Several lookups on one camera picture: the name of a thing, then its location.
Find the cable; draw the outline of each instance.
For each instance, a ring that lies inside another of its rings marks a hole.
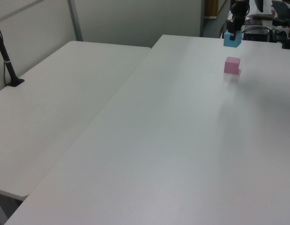
[[[248,32],[248,31],[252,31],[252,30],[258,30],[258,29],[268,29],[269,31],[272,31],[268,27],[251,27],[251,28],[248,28],[248,29],[244,30],[242,33],[245,33],[245,32]]]
[[[5,86],[7,86],[6,80],[5,80],[5,62],[3,62],[3,79],[4,79]]]

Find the wall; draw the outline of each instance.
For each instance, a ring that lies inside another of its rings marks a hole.
[[[71,2],[84,41],[152,47],[162,34],[199,36],[201,31],[201,0]]]
[[[0,29],[17,76],[67,42],[76,40],[67,0],[41,1],[1,21]],[[0,54],[0,90],[3,87],[3,59]]]

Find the tabletop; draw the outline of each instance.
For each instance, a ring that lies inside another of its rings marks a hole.
[[[290,224],[290,51],[162,36],[6,224]]]
[[[0,193],[23,200],[149,48],[69,42],[0,91]]]

